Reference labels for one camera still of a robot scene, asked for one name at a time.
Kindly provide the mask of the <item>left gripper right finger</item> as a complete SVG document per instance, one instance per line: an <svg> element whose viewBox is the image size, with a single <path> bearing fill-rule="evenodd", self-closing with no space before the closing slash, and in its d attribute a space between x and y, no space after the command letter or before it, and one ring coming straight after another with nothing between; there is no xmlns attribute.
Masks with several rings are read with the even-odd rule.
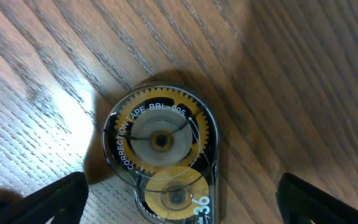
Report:
<svg viewBox="0 0 358 224"><path fill-rule="evenodd" d="M358 223L358 210L289 172L278 183L277 203L285 224Z"/></svg>

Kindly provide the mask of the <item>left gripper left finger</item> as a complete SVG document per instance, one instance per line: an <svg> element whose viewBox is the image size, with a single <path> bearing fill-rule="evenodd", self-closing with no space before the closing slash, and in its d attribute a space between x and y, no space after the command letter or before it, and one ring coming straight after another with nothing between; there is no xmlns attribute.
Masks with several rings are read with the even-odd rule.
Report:
<svg viewBox="0 0 358 224"><path fill-rule="evenodd" d="M88 194L85 174L74 172L18 202L0 200L0 223L79 223Z"/></svg>

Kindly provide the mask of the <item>correction tape dispenser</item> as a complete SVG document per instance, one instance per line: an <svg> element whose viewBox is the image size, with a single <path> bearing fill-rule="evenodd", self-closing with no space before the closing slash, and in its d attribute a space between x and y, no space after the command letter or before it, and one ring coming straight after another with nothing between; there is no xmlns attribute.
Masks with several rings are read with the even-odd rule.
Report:
<svg viewBox="0 0 358 224"><path fill-rule="evenodd" d="M148 222L218 222L219 129L193 90L169 82L138 86L110 111L101 142Z"/></svg>

